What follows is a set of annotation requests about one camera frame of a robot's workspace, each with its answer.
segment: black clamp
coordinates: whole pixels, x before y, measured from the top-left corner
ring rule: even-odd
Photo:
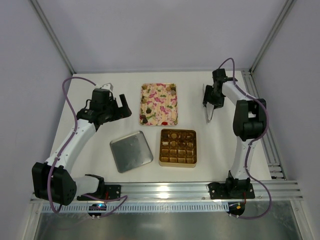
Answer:
[[[239,180],[233,178],[230,171],[225,183],[212,182],[208,184],[211,199],[254,199],[255,192],[250,178]]]
[[[95,130],[97,131],[104,123],[130,117],[132,112],[129,109],[125,95],[121,94],[119,97],[122,107],[118,107],[117,101],[111,91],[96,88],[92,92],[89,109],[82,108],[76,114],[76,118],[94,123]]]
[[[214,109],[222,108],[225,104],[225,95],[222,93],[222,86],[225,82],[233,81],[232,77],[227,77],[224,68],[219,68],[212,72],[213,86],[207,85],[205,87],[202,104],[204,107],[207,103],[214,106]]]

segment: gold tray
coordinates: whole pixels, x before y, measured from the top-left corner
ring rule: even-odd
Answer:
[[[197,164],[197,138],[193,130],[161,131],[159,164],[163,167],[194,168]]]

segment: white table surface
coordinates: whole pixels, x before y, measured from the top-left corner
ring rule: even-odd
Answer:
[[[94,73],[75,74],[103,85],[112,83],[113,95],[125,94],[132,115],[128,118],[108,122],[100,126],[87,142],[71,171],[72,177],[95,174],[105,182],[202,182],[224,181],[234,161],[236,136],[233,132],[235,106],[225,98],[224,107],[215,110],[211,123],[206,123],[202,106],[203,84],[212,85],[212,73],[196,72],[143,72],[143,73]],[[239,85],[245,89],[240,71],[236,72]],[[195,168],[162,167],[159,165],[160,133],[162,126],[139,124],[140,92],[144,83],[174,83],[177,85],[178,124],[174,129],[195,130],[197,137],[197,164]],[[94,86],[74,79],[68,97],[75,112],[91,99]],[[64,104],[59,126],[54,139],[53,153],[74,126],[72,113]],[[125,173],[119,173],[110,149],[110,141],[143,131],[153,154],[153,161]],[[251,174],[259,180],[270,180],[270,172],[261,142],[255,148]]]

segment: square compartment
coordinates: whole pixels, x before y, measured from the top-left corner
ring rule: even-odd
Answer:
[[[169,149],[163,148],[163,149],[161,150],[161,153],[162,153],[162,154],[168,154],[168,153],[169,153]]]
[[[195,159],[187,157],[186,158],[186,163],[187,164],[194,164],[195,163]]]
[[[187,143],[185,141],[179,141],[178,142],[178,147],[179,148],[185,148],[187,146]]]
[[[184,150],[184,149],[179,149],[179,150],[178,150],[178,154],[179,154],[179,155],[186,155],[186,150]]]
[[[178,163],[185,164],[186,163],[186,159],[184,157],[178,157]]]
[[[163,157],[161,157],[161,162],[169,162],[169,157],[167,157],[167,156],[163,156]]]
[[[176,132],[176,131],[171,132],[170,138],[171,138],[172,140],[176,140],[178,137],[179,137],[178,132]]]
[[[177,149],[170,149],[170,154],[171,155],[176,155],[177,154]]]
[[[181,135],[180,135],[180,139],[181,139],[181,140],[186,140],[186,138],[187,138],[187,133],[183,131],[183,132],[181,133]]]
[[[170,163],[176,163],[178,159],[176,157],[170,157]]]
[[[178,142],[177,141],[171,141],[170,142],[170,147],[176,149],[178,147]]]
[[[162,146],[168,148],[169,147],[169,142],[168,141],[163,141],[162,142]]]
[[[169,135],[170,135],[170,131],[169,130],[161,131],[161,137],[162,138],[167,139],[167,138],[169,138]]]

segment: metal floor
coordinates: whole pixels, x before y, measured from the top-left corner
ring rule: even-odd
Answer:
[[[257,216],[268,204],[247,202],[245,215]],[[301,240],[302,237],[290,201],[276,201],[269,214],[256,220],[236,219],[225,212],[122,213],[95,220],[86,213],[42,213],[34,239]]]

